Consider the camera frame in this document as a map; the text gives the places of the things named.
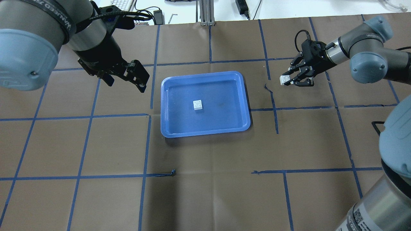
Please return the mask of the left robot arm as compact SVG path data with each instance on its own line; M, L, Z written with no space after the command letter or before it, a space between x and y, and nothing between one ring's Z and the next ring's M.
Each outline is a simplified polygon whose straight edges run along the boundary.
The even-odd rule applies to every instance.
M2 0L1 77L3 88L32 91L43 87L67 45L91 76L108 86L114 76L145 92L149 73L138 60L127 62L112 34L131 30L135 20L151 19L92 0Z

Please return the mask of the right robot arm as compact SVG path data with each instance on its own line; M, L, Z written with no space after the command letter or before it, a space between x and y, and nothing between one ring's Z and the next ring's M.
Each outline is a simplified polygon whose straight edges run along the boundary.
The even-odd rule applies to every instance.
M307 30L298 54L279 80L281 85L311 87L314 77L349 61L350 75L362 84L389 80L410 85L410 52L407 48L387 48L393 30L383 16L375 16L330 43L316 41ZM410 97L377 116L382 108L371 109L371 126L379 138L381 176L347 212L336 231L410 230Z

